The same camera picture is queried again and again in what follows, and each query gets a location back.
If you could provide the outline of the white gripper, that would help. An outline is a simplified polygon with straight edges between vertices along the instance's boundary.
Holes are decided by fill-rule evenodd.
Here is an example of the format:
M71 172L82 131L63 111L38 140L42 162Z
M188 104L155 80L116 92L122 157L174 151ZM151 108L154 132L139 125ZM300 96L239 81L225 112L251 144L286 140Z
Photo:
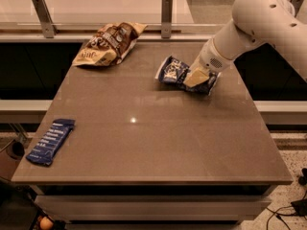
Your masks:
M186 75L183 83L188 87L195 87L209 79L209 71L220 73L231 64L232 60L223 57L216 49L214 40L209 39L192 63L191 71Z

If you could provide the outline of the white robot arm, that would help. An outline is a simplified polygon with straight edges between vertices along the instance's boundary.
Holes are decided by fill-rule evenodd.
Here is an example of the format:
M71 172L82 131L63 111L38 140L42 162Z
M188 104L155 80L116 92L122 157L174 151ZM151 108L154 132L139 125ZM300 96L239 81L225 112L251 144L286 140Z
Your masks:
M183 82L195 87L245 52L270 44L307 79L307 27L287 0L235 0L232 18L202 47Z

